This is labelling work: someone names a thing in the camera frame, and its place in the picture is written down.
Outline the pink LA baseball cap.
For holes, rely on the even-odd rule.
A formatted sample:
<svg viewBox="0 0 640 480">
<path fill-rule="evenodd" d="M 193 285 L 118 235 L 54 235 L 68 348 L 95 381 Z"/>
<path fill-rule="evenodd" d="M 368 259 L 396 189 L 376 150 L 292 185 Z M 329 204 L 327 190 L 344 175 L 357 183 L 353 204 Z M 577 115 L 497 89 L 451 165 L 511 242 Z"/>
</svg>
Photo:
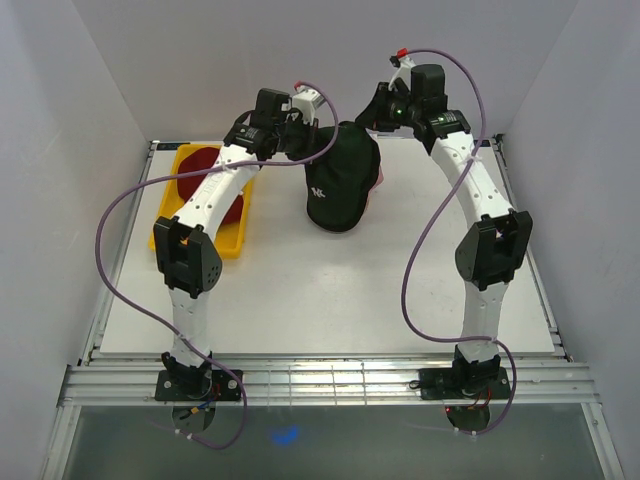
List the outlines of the pink LA baseball cap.
<svg viewBox="0 0 640 480">
<path fill-rule="evenodd" d="M 369 202 L 371 200 L 371 197 L 372 197 L 374 191 L 382 184 L 383 181 L 384 181 L 384 173 L 383 173 L 382 167 L 380 166 L 379 169 L 378 169 L 377 178 L 376 178 L 373 186 L 369 189 L 369 191 L 367 193 L 366 203 L 365 203 L 365 210 L 368 208 Z"/>
</svg>

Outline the dark green NY cap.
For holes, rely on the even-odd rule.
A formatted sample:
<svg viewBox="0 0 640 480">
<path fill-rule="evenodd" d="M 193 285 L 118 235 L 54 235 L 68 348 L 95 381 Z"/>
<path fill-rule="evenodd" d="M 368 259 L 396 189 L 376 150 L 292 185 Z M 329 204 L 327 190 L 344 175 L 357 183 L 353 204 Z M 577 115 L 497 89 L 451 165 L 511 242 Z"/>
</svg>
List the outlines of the dark green NY cap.
<svg viewBox="0 0 640 480">
<path fill-rule="evenodd" d="M 331 149 L 305 166 L 306 211 L 321 229 L 343 233 L 353 229 L 365 212 L 381 155 L 377 142 L 356 123 L 343 121 L 337 132 Z"/>
</svg>

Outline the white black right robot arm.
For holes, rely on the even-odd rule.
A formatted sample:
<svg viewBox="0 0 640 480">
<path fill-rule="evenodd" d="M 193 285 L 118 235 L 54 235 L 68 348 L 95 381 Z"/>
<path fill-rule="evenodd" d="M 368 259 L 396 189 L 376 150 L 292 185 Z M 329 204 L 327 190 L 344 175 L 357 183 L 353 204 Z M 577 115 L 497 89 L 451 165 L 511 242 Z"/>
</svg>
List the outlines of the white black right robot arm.
<svg viewBox="0 0 640 480">
<path fill-rule="evenodd" d="M 465 287 L 464 317 L 447 378 L 458 394 L 474 397 L 499 376 L 502 303 L 524 261 L 533 220 L 501 195 L 477 157 L 466 118 L 448 106 L 444 69 L 409 57 L 394 57 L 391 63 L 394 75 L 378 84 L 356 122 L 376 132 L 411 129 L 461 205 L 467 232 L 454 261 Z"/>
</svg>

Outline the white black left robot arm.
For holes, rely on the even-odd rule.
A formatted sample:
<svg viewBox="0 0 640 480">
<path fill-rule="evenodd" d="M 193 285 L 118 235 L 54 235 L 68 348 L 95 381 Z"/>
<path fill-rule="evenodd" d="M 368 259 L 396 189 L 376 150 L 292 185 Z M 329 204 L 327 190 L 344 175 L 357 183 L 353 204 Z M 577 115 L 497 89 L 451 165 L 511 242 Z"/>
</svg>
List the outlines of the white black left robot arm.
<svg viewBox="0 0 640 480">
<path fill-rule="evenodd" d="M 318 122 L 323 96 L 305 84 L 294 95 L 264 88 L 253 111 L 234 122 L 207 174 L 171 218 L 159 217 L 153 227 L 156 260 L 172 304 L 177 334 L 161 356 L 165 384 L 184 399 L 210 398 L 214 380 L 209 363 L 207 308 L 209 293 L 222 273 L 214 240 L 243 188 L 263 162 L 278 152 L 305 157 Z"/>
</svg>

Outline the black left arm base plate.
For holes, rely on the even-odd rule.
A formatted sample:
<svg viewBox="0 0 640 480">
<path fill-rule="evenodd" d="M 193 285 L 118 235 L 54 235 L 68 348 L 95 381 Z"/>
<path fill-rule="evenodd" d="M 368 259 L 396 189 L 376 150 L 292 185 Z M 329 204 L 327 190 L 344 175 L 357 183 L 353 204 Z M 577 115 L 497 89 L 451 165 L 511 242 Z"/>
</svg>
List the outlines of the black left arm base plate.
<svg viewBox="0 0 640 480">
<path fill-rule="evenodd" d="M 233 370 L 233 374 L 236 379 L 222 370 L 205 371 L 189 382 L 162 370 L 157 378 L 153 398 L 160 402 L 239 401 L 242 397 L 239 380 L 242 379 L 243 372 Z"/>
</svg>

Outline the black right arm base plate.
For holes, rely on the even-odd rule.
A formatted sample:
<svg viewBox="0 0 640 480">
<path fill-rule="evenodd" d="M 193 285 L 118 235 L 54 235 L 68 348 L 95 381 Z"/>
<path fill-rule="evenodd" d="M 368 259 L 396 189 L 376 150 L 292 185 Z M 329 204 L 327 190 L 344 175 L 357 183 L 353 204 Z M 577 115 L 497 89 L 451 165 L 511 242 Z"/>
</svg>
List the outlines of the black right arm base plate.
<svg viewBox="0 0 640 480">
<path fill-rule="evenodd" d="M 511 394 L 511 385 L 505 368 L 481 379 L 463 380 L 454 375 L 452 368 L 423 368 L 418 370 L 414 388 L 420 391 L 423 400 L 463 400 L 486 397 L 506 400 Z"/>
</svg>

